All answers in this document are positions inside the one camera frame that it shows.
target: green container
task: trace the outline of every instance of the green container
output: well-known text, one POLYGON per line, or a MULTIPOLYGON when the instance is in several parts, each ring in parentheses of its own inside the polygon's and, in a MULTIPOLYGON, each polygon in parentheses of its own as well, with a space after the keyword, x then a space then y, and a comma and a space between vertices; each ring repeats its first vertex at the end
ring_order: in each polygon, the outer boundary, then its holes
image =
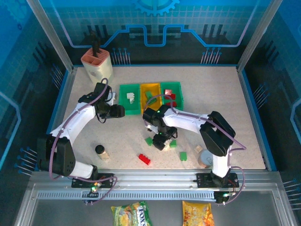
POLYGON ((140 107, 140 84, 120 85, 119 89, 119 105, 122 105, 126 111, 126 115, 141 114, 140 107), (134 93, 134 102, 130 104, 127 93, 134 93))
MULTIPOLYGON (((182 95, 182 89, 181 84, 178 81, 173 82, 162 82, 161 83, 161 93, 164 94, 166 89, 171 89, 173 93, 175 94, 175 101, 177 103, 176 109, 183 110, 184 109, 184 99, 182 95)), ((166 104, 170 102, 169 99, 165 99, 165 97, 162 97, 163 104, 166 104)))

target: speckled work surface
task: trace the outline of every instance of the speckled work surface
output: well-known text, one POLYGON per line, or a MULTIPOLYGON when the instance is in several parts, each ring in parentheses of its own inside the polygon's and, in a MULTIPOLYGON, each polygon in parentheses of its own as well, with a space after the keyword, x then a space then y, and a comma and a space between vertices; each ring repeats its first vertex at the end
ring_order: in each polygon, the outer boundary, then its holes
MULTIPOLYGON (((264 169, 261 152, 246 106, 235 67, 115 67, 114 79, 109 84, 119 94, 119 85, 180 81, 184 97, 184 111, 209 114, 218 111, 236 131, 236 139, 247 147, 231 157, 232 166, 244 169, 264 169)), ((65 118, 73 111, 78 99, 92 92, 94 86, 84 68, 79 68, 72 87, 65 118)), ((145 138, 154 133, 144 127, 141 115, 107 120, 105 124, 91 120, 73 144, 78 161, 91 163, 99 169, 198 169, 197 145, 205 148, 200 135, 178 129, 178 146, 169 151, 159 151, 148 146, 145 138), (102 144, 110 156, 102 161, 95 147, 102 144), (180 161, 180 152, 187 152, 187 161, 180 161), (147 156, 147 166, 138 159, 147 156)))

